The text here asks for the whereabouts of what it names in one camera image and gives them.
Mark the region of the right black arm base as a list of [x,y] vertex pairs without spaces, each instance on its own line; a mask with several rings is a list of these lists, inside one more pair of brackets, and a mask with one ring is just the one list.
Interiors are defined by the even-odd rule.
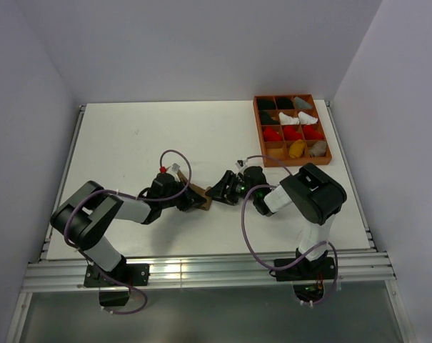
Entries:
[[336,281],[338,269],[333,257],[321,257],[310,262],[303,259],[297,265],[281,270],[269,270],[269,274],[277,282],[304,282],[308,284],[298,284],[293,286],[296,297],[306,303],[315,303],[322,300],[325,296],[325,281]]

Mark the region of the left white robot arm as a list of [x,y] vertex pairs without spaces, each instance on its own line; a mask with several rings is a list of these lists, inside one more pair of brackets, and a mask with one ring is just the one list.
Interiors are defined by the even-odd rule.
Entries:
[[114,219],[148,225],[163,210],[176,207],[181,212],[201,209],[207,199],[173,174],[159,173],[151,186],[137,197],[110,192],[95,181],[81,186],[51,215],[50,225],[66,243],[89,258],[101,269],[101,278],[110,285],[126,280],[126,258],[118,252],[105,233]]

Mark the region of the tan sock with red cuff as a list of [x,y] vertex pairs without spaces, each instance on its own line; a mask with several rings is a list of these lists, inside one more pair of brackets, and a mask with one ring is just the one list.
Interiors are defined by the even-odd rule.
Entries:
[[310,148],[309,148],[309,156],[310,157],[323,157],[326,155],[327,151],[327,143],[325,141],[316,141]]

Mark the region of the mustard yellow striped sock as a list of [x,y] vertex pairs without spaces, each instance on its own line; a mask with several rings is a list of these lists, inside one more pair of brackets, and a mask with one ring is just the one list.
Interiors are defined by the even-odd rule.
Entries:
[[291,159],[300,159],[303,156],[306,147],[305,141],[302,139],[294,141],[288,148],[288,155]]

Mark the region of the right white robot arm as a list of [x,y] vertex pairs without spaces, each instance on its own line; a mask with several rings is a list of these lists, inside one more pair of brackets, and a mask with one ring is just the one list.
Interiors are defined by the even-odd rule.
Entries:
[[244,166],[240,161],[239,173],[226,171],[221,180],[206,191],[214,201],[235,205],[240,198],[252,201],[257,212],[270,217],[294,205],[306,219],[296,250],[296,270],[306,279],[321,269],[321,260],[327,255],[328,238],[334,217],[347,200],[344,188],[315,164],[307,163],[296,174],[289,174],[278,185],[267,182],[263,168]]

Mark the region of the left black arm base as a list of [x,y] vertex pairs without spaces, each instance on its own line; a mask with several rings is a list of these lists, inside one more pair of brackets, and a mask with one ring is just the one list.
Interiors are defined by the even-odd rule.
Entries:
[[[142,289],[149,282],[149,264],[125,264],[112,272],[105,272],[100,267],[88,265],[84,277],[84,288],[99,289],[99,304],[104,310],[115,314],[130,314],[144,309],[148,297]],[[122,310],[129,300],[139,295],[143,304],[138,309]]]

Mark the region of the brown sock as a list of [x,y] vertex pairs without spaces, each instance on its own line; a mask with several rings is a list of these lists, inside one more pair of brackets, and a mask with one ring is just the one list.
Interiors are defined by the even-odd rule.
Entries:
[[[187,177],[184,176],[184,174],[181,171],[177,172],[177,176],[179,178],[180,181],[186,183],[188,181]],[[210,189],[209,187],[207,189],[203,189],[193,183],[189,184],[189,188],[194,191],[195,193],[197,193],[200,197],[203,197],[206,202],[202,205],[199,206],[199,209],[204,210],[204,211],[208,211],[211,207],[211,203],[212,203],[212,198],[206,196],[206,192]]]

